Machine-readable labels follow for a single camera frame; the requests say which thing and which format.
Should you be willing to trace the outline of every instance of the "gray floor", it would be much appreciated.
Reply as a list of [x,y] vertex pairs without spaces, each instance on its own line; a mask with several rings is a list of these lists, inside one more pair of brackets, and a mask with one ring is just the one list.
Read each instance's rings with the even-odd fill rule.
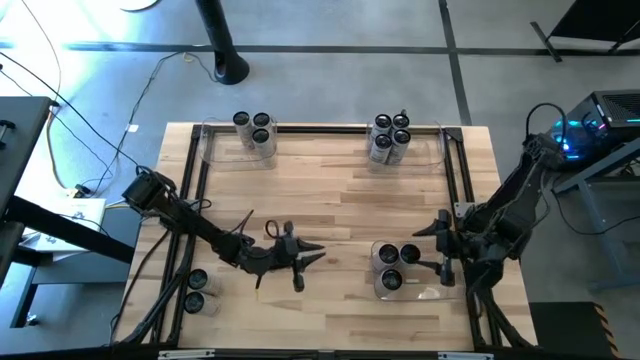
[[[26,1],[55,43],[207,43],[193,2],[161,0],[148,11],[125,13],[109,2],[65,0],[54,5],[45,0]],[[548,32],[571,1],[448,3],[459,47],[540,48],[529,21],[537,20]],[[237,45],[446,46],[437,0],[223,0],[223,5]],[[48,46],[21,2],[9,6],[0,21],[0,37],[10,37],[20,45],[6,50],[7,54],[50,84],[57,82]],[[566,39],[556,43],[563,48],[603,46]],[[625,45],[638,47],[638,42]],[[102,134],[117,142],[155,63],[165,55],[59,50],[62,94]],[[366,122],[377,113],[405,108],[415,123],[460,124],[447,55],[242,55],[251,64],[251,74],[230,87],[211,83],[196,62],[187,63],[179,56],[167,61],[140,107],[134,120],[140,128],[129,134],[124,151],[140,163],[153,165],[167,122],[228,120],[240,109],[267,111],[283,122]],[[211,54],[200,56],[211,65]],[[29,75],[6,61],[2,64],[4,71],[29,91],[48,94]],[[503,179],[517,162],[524,118],[533,105],[552,101],[569,110],[593,90],[637,88],[640,84],[638,57],[567,57],[556,64],[540,56],[461,56],[460,64],[471,120],[473,125],[490,128]],[[0,77],[0,91],[3,95],[21,94],[4,77]],[[110,160],[113,151],[69,109],[63,109],[60,117]],[[556,117],[551,111],[540,111],[534,130],[548,127]],[[102,165],[62,126],[54,125],[52,136],[66,186],[101,175]],[[118,176],[103,192],[110,201],[118,200],[132,176],[133,167],[126,159],[119,165]],[[579,201],[567,199],[564,204],[575,226],[589,229]],[[553,214],[557,214],[554,204]],[[620,231],[630,233],[638,226],[628,224]],[[576,236],[560,219],[550,216],[536,229],[522,262],[529,300],[602,304],[621,353],[638,358],[640,345],[635,340],[640,338],[640,288],[599,294],[587,291],[589,281],[608,275],[600,254],[596,239]],[[122,284],[44,287],[33,307],[43,324],[10,330],[7,324],[26,273],[23,267],[14,266],[0,292],[0,337],[15,339],[0,342],[0,353],[105,342]]]

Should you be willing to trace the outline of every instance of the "cylindrical container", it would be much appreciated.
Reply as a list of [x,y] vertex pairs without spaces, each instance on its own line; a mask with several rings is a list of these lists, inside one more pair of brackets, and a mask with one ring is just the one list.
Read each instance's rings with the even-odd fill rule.
[[371,266],[374,272],[382,272],[392,268],[398,263],[398,248],[392,244],[382,244],[378,249],[373,249],[371,254]]
[[271,133],[266,129],[257,129],[253,131],[251,138],[264,167],[272,169],[276,161],[276,147]]
[[222,282],[220,279],[207,274],[202,269],[191,271],[187,284],[192,290],[200,291],[201,293],[215,296],[222,295]]
[[398,270],[388,269],[378,276],[373,286],[378,297],[385,297],[400,289],[400,286],[402,286],[402,275],[400,275]]
[[242,145],[247,149],[253,149],[253,140],[251,140],[253,125],[249,114],[244,111],[237,112],[233,115],[233,125],[236,127],[236,132],[240,137],[240,141],[242,141]]
[[405,264],[415,264],[420,260],[420,249],[414,244],[404,244],[400,248],[400,261]]
[[273,130],[273,119],[266,113],[257,113],[253,117],[253,127],[255,129],[265,129],[269,132],[273,140],[275,140],[275,134]]
[[197,291],[189,293],[184,299],[184,311],[189,314],[216,316],[221,305],[220,298]]
[[396,131],[401,129],[406,130],[409,127],[409,123],[409,118],[404,113],[394,116],[391,121],[391,133],[394,134]]
[[409,141],[411,141],[411,134],[406,130],[398,130],[393,133],[391,151],[387,157],[387,164],[398,165],[402,161],[404,154],[409,148]]
[[389,117],[389,115],[380,114],[376,116],[376,119],[373,121],[373,126],[371,128],[371,134],[369,136],[369,146],[371,146],[371,143],[375,141],[378,135],[389,135],[389,130],[391,130],[391,118]]
[[384,164],[389,156],[389,151],[391,151],[391,138],[389,135],[378,135],[373,141],[373,144],[371,144],[369,160],[378,164]]

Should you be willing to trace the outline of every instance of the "butcher block tabletop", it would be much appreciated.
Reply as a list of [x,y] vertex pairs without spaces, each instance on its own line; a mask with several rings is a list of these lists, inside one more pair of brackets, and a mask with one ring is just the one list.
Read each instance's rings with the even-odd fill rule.
[[[155,168],[178,185],[193,126],[167,125]],[[500,185],[489,130],[462,127],[462,131],[476,202],[484,202]],[[241,150],[235,134],[217,134],[214,139],[218,158]],[[206,242],[198,240],[192,269],[205,269],[220,279],[221,307],[213,317],[184,314],[181,348],[473,350],[461,271],[455,287],[435,292],[442,296],[439,300],[382,301],[373,289],[369,256],[374,242],[422,241],[423,253],[433,259],[437,256],[433,239],[412,239],[411,234],[431,224],[438,209],[450,208],[438,137],[414,135],[404,167],[385,173],[367,168],[364,139],[356,134],[282,133],[278,134],[277,167],[272,170],[229,171],[233,169],[216,163],[210,167],[204,198],[212,206],[203,210],[204,217],[220,228],[232,229],[253,209],[245,234],[263,247],[273,244],[264,232],[267,220],[280,224],[291,220],[295,234],[324,245],[326,255],[307,268],[303,292],[294,291],[290,269],[267,273],[256,292],[254,275],[221,262]],[[463,194],[454,146],[451,151],[458,193]],[[201,156],[199,152],[190,198],[195,197]],[[143,223],[129,281],[163,233],[157,220]],[[151,256],[135,284],[117,339],[128,335],[156,300],[168,244],[165,241]],[[181,258],[179,252],[176,267]],[[427,276],[421,282],[438,289],[439,278]],[[536,343],[517,262],[505,263],[494,297],[523,337]],[[167,307],[163,340],[173,309],[174,300]],[[483,335],[489,339],[483,319]]]

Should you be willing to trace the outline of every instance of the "desk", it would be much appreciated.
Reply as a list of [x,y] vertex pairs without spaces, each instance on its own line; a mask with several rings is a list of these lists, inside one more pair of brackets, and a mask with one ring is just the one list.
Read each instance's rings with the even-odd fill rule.
[[[165,133],[156,169],[177,183],[192,128],[191,123],[170,123]],[[489,131],[464,127],[463,134],[476,201],[486,201],[500,183]],[[419,140],[414,136],[412,141]],[[420,141],[431,141],[437,161],[437,138]],[[207,243],[198,241],[192,268],[204,268],[222,279],[222,309],[214,318],[185,314],[181,348],[473,349],[462,298],[398,303],[375,297],[368,260],[372,242],[408,239],[429,225],[438,209],[449,207],[449,197],[444,169],[402,177],[371,174],[363,142],[362,135],[283,134],[278,136],[274,170],[210,169],[204,197],[213,206],[203,211],[206,218],[229,229],[255,209],[246,233],[262,246],[269,244],[263,231],[266,220],[290,219],[297,235],[325,245],[327,255],[305,272],[304,292],[293,291],[290,271],[279,271],[264,277],[256,299],[255,276],[221,263]],[[225,146],[221,138],[214,151],[225,151]],[[198,172],[199,164],[192,176],[192,190]],[[130,279],[162,233],[157,223],[142,226]],[[155,301],[167,247],[165,242],[151,256],[133,288],[118,339],[133,330]],[[535,343],[517,262],[506,264],[494,295],[512,324]],[[173,308],[173,303],[167,307],[165,329]],[[486,326],[483,330],[485,339],[489,338]]]

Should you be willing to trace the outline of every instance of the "clear plastic tray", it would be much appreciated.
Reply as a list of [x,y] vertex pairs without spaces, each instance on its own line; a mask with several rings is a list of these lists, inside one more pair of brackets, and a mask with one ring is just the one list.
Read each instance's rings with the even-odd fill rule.
[[455,276],[455,286],[448,287],[440,284],[440,276],[429,268],[421,265],[406,264],[399,259],[398,262],[391,266],[391,269],[395,269],[402,275],[402,285],[398,290],[388,291],[386,289],[379,289],[376,286],[376,282],[380,281],[379,278],[384,270],[379,270],[380,267],[374,266],[374,257],[376,256],[378,249],[384,244],[395,245],[398,250],[405,244],[413,244],[420,250],[420,260],[423,261],[438,261],[442,263],[442,254],[435,250],[435,238],[432,240],[410,240],[410,241],[376,241],[371,246],[371,272],[373,279],[374,292],[376,296],[385,301],[435,301],[446,299],[460,299],[465,295],[464,276],[462,273],[462,264],[459,261],[452,261],[452,269]]
[[[371,149],[372,129],[373,120],[367,123],[365,139],[367,157],[369,149]],[[413,134],[411,126],[407,131],[411,133],[411,141],[400,164],[389,165],[368,160],[369,172],[374,174],[427,175],[438,171],[438,167],[444,161],[444,144],[441,144],[437,139],[434,141],[433,135]]]
[[213,131],[207,124],[231,123],[231,121],[221,121],[216,118],[207,118],[202,122],[200,131],[200,142],[198,144],[200,157],[209,163],[214,171],[250,171],[250,170],[271,170],[278,163],[278,123],[271,116],[272,135],[275,142],[273,152],[264,156],[256,149],[248,149],[240,140],[240,136],[233,129],[228,132]]

